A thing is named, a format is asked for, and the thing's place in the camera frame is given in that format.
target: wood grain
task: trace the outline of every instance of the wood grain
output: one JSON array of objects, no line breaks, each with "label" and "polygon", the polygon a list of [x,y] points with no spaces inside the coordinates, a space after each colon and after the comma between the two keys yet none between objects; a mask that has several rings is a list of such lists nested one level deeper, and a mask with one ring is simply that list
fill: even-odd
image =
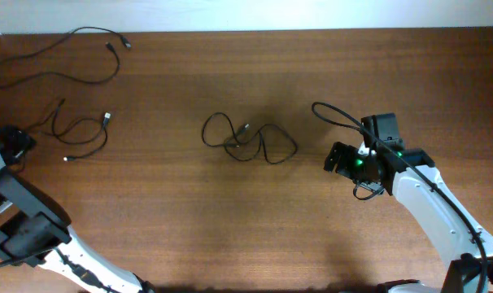
[{"label": "wood grain", "polygon": [[[0,59],[57,37],[3,36]],[[67,99],[60,125],[113,114],[107,147],[89,160],[65,164],[88,148],[36,135],[23,176],[65,207],[89,245],[141,278],[252,290],[401,278],[441,286],[442,262],[407,210],[389,196],[361,203],[348,180],[322,170],[334,142],[361,137],[318,120],[314,101],[357,118],[396,113],[407,146],[434,158],[493,234],[493,28],[128,37],[131,51],[79,35],[1,70],[0,81],[46,69],[103,77],[114,66],[107,40],[122,60],[105,85],[45,77],[0,90],[0,123],[29,125],[57,98]],[[236,126],[278,123],[300,151],[278,166],[233,161],[199,137],[217,111]],[[218,122],[209,135],[219,142],[229,132]],[[77,290],[39,269],[0,270],[0,292]]]}]

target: wooden table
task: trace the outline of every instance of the wooden table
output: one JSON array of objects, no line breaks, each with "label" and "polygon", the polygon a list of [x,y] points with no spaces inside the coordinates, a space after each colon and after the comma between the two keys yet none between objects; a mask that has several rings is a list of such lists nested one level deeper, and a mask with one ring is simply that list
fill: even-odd
[{"label": "wooden table", "polygon": [[[0,90],[1,124],[29,125],[57,98],[67,99],[61,127],[113,115],[107,147],[88,160],[62,158],[94,146],[36,134],[22,176],[115,264],[159,286],[306,289],[401,278],[441,286],[442,262],[405,208],[387,195],[357,201],[349,180],[322,170],[334,142],[362,138],[317,119],[314,101],[356,118],[396,113],[407,146],[431,155],[493,234],[493,28],[125,35],[131,51],[117,37],[78,35],[0,72],[0,81],[44,69],[95,79],[114,66],[104,43],[118,51],[121,71],[105,85],[44,77]],[[57,37],[1,37],[0,59]],[[235,126],[283,126],[299,153],[270,166],[204,146],[202,123],[217,111]],[[223,121],[212,127],[209,139],[229,136]],[[78,289],[41,269],[0,269],[0,292]]]}]

